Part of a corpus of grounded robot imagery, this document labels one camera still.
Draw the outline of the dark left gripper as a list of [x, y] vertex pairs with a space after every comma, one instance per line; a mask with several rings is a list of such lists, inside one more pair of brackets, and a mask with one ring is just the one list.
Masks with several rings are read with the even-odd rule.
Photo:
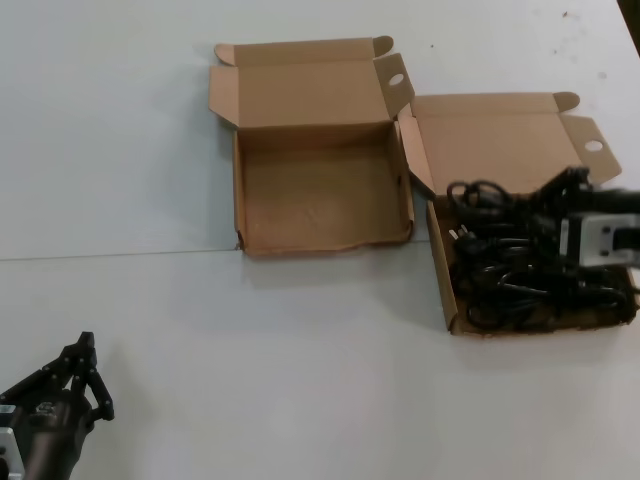
[[[68, 384], [81, 397], [65, 390]], [[95, 398], [93, 408], [86, 389]], [[36, 396], [44, 397], [27, 399]], [[70, 478], [93, 423], [114, 419], [112, 397], [97, 370], [92, 332], [82, 332], [57, 358], [4, 391], [1, 399], [25, 400], [1, 405], [3, 479]]]

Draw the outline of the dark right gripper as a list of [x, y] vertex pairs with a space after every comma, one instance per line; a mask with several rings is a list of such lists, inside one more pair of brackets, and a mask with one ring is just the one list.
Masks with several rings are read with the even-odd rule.
[[638, 191], [581, 189], [590, 186], [589, 173], [587, 167], [568, 167], [532, 194], [533, 200], [552, 200], [550, 216], [532, 216], [532, 245], [542, 264], [575, 264], [575, 219], [569, 215], [639, 213]]

